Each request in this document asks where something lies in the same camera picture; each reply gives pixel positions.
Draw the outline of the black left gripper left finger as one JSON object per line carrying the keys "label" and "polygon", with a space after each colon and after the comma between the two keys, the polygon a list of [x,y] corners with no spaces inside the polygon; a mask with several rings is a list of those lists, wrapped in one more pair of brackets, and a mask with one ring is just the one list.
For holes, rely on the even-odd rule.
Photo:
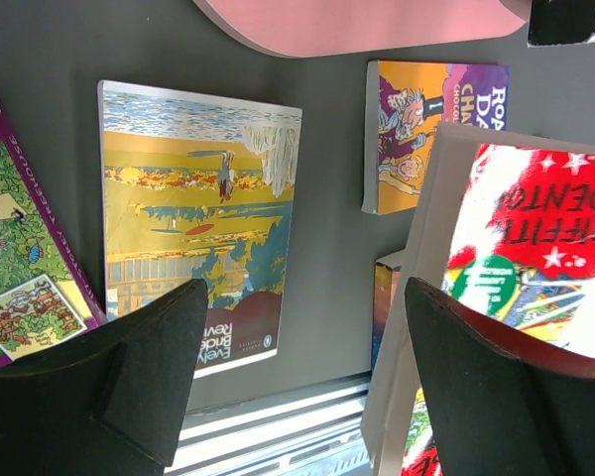
{"label": "black left gripper left finger", "polygon": [[161,475],[174,462],[208,310],[190,280],[0,367],[0,475]]}

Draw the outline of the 169-storey treehouse book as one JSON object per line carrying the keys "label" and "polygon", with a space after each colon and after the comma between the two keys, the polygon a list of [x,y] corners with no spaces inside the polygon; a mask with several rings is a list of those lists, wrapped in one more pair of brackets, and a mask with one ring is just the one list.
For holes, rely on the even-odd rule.
{"label": "169-storey treehouse book", "polygon": [[534,0],[527,45],[542,48],[595,43],[595,0]]}

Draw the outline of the orange Roald Dahl book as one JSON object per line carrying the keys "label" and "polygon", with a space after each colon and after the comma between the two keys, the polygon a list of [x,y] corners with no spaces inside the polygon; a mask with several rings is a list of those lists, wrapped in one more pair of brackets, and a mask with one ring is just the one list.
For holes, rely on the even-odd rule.
{"label": "orange Roald Dahl book", "polygon": [[371,60],[362,211],[416,207],[439,124],[506,129],[509,84],[506,65]]}

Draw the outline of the aluminium mounting rail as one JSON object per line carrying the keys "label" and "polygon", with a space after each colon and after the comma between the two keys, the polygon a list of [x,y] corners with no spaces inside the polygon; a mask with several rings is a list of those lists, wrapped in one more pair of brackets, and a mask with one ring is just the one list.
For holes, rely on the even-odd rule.
{"label": "aluminium mounting rail", "polygon": [[166,475],[369,475],[366,373],[189,411]]}

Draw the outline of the purple 117-storey treehouse book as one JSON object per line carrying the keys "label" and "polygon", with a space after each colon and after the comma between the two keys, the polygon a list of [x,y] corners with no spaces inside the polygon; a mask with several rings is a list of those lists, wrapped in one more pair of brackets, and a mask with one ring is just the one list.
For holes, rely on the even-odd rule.
{"label": "purple 117-storey treehouse book", "polygon": [[0,101],[0,367],[105,321]]}

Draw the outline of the red treehouse book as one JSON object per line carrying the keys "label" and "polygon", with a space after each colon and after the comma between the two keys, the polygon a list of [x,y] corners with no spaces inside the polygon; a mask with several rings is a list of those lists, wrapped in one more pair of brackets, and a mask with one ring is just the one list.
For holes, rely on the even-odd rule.
{"label": "red treehouse book", "polygon": [[440,125],[400,264],[361,431],[375,474],[437,475],[407,281],[595,358],[595,146]]}

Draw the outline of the blue orange paperback book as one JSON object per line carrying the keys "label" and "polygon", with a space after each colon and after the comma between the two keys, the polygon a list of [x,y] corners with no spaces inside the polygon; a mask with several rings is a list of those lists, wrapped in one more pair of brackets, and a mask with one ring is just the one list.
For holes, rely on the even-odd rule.
{"label": "blue orange paperback book", "polygon": [[405,250],[402,249],[382,258],[378,258],[375,261],[371,371],[374,371],[376,366],[386,321],[396,294],[404,256]]}

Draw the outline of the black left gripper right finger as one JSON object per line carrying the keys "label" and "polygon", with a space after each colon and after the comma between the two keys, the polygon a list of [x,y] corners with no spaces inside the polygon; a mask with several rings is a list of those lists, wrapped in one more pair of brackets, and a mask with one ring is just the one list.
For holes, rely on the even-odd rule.
{"label": "black left gripper right finger", "polygon": [[419,278],[408,329],[445,475],[595,475],[595,359]]}

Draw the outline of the yellow Brideshead Revisited book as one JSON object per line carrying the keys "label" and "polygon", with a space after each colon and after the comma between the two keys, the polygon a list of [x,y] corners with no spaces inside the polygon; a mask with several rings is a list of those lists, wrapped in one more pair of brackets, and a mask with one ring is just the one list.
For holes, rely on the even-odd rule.
{"label": "yellow Brideshead Revisited book", "polygon": [[110,79],[97,99],[108,318],[201,280],[196,375],[276,356],[301,110]]}

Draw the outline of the pink three-tier shelf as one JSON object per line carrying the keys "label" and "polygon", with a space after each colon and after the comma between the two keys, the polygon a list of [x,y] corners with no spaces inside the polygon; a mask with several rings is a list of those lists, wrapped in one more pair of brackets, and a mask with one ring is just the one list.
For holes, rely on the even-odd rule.
{"label": "pink three-tier shelf", "polygon": [[502,38],[529,1],[205,0],[195,6],[237,42],[270,56],[318,58]]}

